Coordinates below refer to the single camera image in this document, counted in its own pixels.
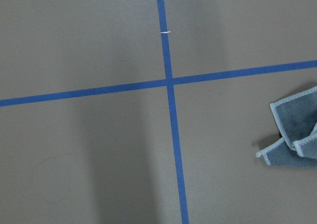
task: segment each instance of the blue tape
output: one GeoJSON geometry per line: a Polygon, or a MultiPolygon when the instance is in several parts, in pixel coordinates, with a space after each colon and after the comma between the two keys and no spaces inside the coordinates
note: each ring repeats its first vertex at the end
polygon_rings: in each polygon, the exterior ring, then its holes
{"type": "Polygon", "coordinates": [[[202,81],[260,75],[260,74],[268,74],[268,73],[276,73],[276,72],[308,69],[308,68],[316,68],[316,67],[317,67],[317,60],[311,60],[311,61],[304,61],[304,62],[297,62],[297,63],[279,64],[279,65],[263,66],[263,67],[256,67],[256,68],[238,69],[238,70],[231,70],[231,71],[224,71],[224,72],[217,72],[217,73],[179,77],[179,78],[173,79],[173,84],[174,85],[188,84],[188,83],[195,83],[195,82],[202,82],[202,81]]]}
{"type": "Polygon", "coordinates": [[[163,87],[163,86],[166,86],[165,79],[153,80],[148,82],[140,82],[140,83],[132,83],[132,84],[114,85],[114,86],[100,87],[100,88],[93,88],[93,89],[74,90],[74,91],[67,91],[67,92],[60,92],[60,93],[53,93],[53,94],[35,95],[35,96],[29,96],[29,97],[0,100],[0,107],[12,106],[12,105],[18,105],[18,104],[44,102],[44,101],[51,101],[51,100],[59,100],[59,99],[70,99],[70,98],[85,97],[85,96],[99,95],[99,94],[110,94],[110,93],[139,90],[139,89],[149,89],[149,88],[163,87]]]}
{"type": "MultiPolygon", "coordinates": [[[[157,1],[158,1],[158,11],[159,11],[158,17],[159,17],[160,31],[166,32],[168,30],[167,30],[164,0],[157,0],[157,1]]],[[[168,34],[161,33],[161,39],[162,39],[162,50],[163,50],[165,76],[166,76],[166,81],[167,81],[167,97],[168,97],[170,124],[171,124],[171,130],[172,130],[172,139],[173,139],[173,148],[174,148],[174,158],[175,158],[175,166],[176,166],[176,177],[177,177],[180,211],[181,211],[182,223],[189,224],[184,171],[183,171],[182,155],[181,155],[180,140],[179,140],[178,122],[177,122],[176,101],[175,101],[175,93],[174,93],[174,85],[173,85],[173,73],[172,73],[172,65],[171,65],[171,60],[170,60],[170,51],[169,51],[169,42],[168,42],[168,34]]]]}

